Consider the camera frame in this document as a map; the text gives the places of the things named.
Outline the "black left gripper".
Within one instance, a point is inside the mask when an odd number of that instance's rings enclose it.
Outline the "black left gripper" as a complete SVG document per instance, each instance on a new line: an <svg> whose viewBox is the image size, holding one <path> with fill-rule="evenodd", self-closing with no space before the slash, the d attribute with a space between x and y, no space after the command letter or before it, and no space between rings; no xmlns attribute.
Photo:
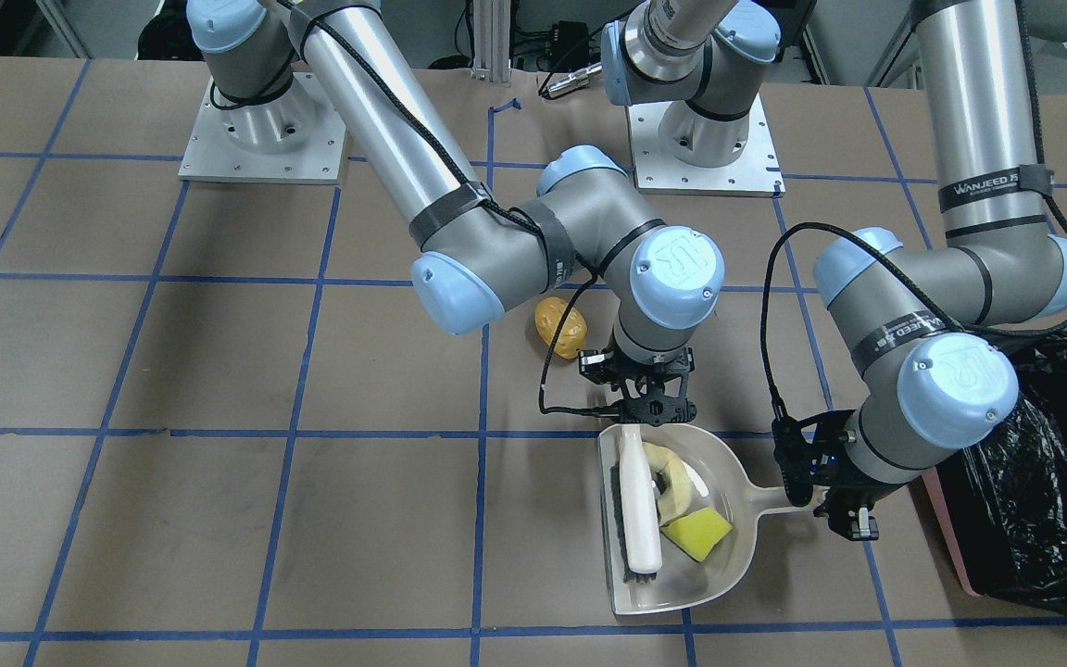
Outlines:
<svg viewBox="0 0 1067 667"><path fill-rule="evenodd" d="M831 531L851 541L878 539L871 510L882 497L882 483L857 469L846 449L860 440L847 427L854 410L831 410L805 420L793 418L784 407L773 412L773 456L789 503L808 506L821 486L826 493L814 515L826 518Z"/></svg>

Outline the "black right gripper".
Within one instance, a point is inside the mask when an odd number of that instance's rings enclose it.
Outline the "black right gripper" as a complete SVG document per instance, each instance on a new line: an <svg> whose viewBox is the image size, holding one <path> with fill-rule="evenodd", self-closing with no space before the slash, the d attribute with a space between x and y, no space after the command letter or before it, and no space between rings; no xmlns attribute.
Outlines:
<svg viewBox="0 0 1067 667"><path fill-rule="evenodd" d="M687 397L687 377L694 371L691 347L682 347L674 359L643 364L621 350L582 350L579 369L590 383L619 390L614 404L586 409L584 413L617 423L688 423L697 417L697 406Z"/></svg>

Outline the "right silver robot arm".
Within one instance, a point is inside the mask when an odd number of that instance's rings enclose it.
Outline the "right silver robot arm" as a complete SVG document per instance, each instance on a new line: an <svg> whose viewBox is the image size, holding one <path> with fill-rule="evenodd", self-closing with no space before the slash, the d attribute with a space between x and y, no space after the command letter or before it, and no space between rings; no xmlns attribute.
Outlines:
<svg viewBox="0 0 1067 667"><path fill-rule="evenodd" d="M669 225L604 152L551 161L537 195L503 208L480 181L386 29L377 1L190 1L192 39L226 100L278 100L300 59L367 153L421 254L411 281L450 334L499 321L534 296L589 271L620 304L609 346L584 351L582 376L618 390L580 415L685 423L694 330L724 277L705 233Z"/></svg>

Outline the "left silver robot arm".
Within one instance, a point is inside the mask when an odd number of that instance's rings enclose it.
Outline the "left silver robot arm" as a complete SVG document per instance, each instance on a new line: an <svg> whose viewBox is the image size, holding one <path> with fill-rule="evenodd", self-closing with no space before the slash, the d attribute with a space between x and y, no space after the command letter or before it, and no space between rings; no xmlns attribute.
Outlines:
<svg viewBox="0 0 1067 667"><path fill-rule="evenodd" d="M774 456L789 502L831 529L877 536L871 510L1012 414L1019 380L996 347L1012 322L1067 309L1067 233L1054 208L1020 1L914 1L930 96L946 244L910 252L883 228L842 237L814 263L822 301L869 395L803 422L773 396ZM749 1L647 1L606 26L602 67L619 106L669 102L660 134L683 163L723 166L747 123L779 29Z"/></svg>

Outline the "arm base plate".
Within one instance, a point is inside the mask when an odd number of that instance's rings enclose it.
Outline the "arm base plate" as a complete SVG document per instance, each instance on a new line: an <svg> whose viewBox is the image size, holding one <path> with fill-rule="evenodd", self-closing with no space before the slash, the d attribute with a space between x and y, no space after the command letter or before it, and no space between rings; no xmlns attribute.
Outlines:
<svg viewBox="0 0 1067 667"><path fill-rule="evenodd" d="M278 100L236 110L205 89L178 176L196 182L337 185L346 128L312 73Z"/></svg>
<svg viewBox="0 0 1067 667"><path fill-rule="evenodd" d="M761 97L745 117L699 117L686 102L627 108L634 178L656 195L758 195L786 191Z"/></svg>

